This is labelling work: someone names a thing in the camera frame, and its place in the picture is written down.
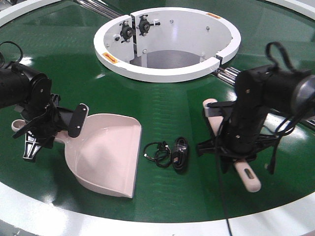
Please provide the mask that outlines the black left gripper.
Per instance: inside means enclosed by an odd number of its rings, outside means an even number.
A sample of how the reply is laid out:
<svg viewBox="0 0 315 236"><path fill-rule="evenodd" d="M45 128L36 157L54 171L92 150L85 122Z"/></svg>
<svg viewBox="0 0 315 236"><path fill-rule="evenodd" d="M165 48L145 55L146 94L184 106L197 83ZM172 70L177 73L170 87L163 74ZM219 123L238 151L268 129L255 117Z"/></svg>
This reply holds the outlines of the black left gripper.
<svg viewBox="0 0 315 236"><path fill-rule="evenodd" d="M80 135L87 118L89 107L80 103L73 111L59 106L60 96L51 94L44 113L27 121L12 137L25 134L24 160L35 160L36 154L43 148L52 148L58 132L67 130L68 135L76 138Z"/></svg>

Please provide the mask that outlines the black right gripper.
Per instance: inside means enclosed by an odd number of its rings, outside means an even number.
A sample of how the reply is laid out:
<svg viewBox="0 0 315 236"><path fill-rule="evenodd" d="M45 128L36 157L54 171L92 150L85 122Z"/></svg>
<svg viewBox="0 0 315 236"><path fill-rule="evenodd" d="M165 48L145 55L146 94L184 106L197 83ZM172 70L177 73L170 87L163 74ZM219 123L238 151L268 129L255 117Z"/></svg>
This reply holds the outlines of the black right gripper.
<svg viewBox="0 0 315 236"><path fill-rule="evenodd" d="M229 117L232 113L234 101L211 102L204 109L205 117ZM243 136L236 135L233 138L220 134L197 145L198 155L206 153L216 154L220 157L220 168L225 174L229 167L238 160L245 159L248 162L254 161L257 154L269 147L273 147L270 163L267 165L269 173L275 172L276 153L281 138L275 135L259 134L244 139Z"/></svg>

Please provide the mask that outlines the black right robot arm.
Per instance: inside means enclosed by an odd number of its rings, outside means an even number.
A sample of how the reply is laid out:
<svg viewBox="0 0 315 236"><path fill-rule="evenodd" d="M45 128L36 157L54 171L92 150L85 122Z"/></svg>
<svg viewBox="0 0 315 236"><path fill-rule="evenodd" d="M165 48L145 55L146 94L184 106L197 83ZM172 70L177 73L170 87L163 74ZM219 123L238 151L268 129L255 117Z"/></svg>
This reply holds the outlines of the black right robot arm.
<svg viewBox="0 0 315 236"><path fill-rule="evenodd" d="M315 77L310 70L291 72L271 65L244 70L237 75L234 89L235 101L206 103L205 116L223 120L218 133L211 127L211 139L197 145L198 155L215 153L220 157L224 173L237 160L253 161L262 150L277 149L281 138L299 121L315 117ZM288 125L262 134L272 110Z"/></svg>

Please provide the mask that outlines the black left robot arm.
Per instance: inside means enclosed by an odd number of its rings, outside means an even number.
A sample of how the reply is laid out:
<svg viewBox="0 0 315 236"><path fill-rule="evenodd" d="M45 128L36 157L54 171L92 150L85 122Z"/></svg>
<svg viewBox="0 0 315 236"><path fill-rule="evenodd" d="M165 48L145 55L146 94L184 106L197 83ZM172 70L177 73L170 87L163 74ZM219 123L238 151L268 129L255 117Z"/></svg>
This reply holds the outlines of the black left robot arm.
<svg viewBox="0 0 315 236"><path fill-rule="evenodd" d="M5 62L0 58L0 106L15 106L22 119L11 127L13 138L25 136L23 159L35 162L42 148L52 148L58 133L71 138L80 135L89 107L80 103L75 110L59 105L61 97L51 92L52 80L46 74L21 64L23 56Z"/></svg>

